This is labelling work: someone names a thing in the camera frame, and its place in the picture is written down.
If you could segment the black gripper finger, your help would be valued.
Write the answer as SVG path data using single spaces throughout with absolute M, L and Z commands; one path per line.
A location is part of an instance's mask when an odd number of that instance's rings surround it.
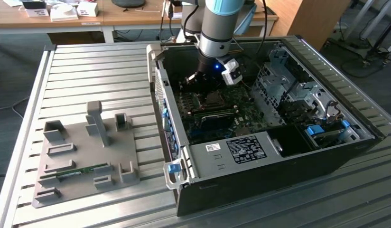
M 181 91 L 197 91 L 201 87 L 204 81 L 204 74 L 201 72 L 194 72 L 190 76 L 186 76 L 181 82 Z
M 205 75 L 204 94 L 208 95 L 221 86 L 221 78 L 213 75 Z

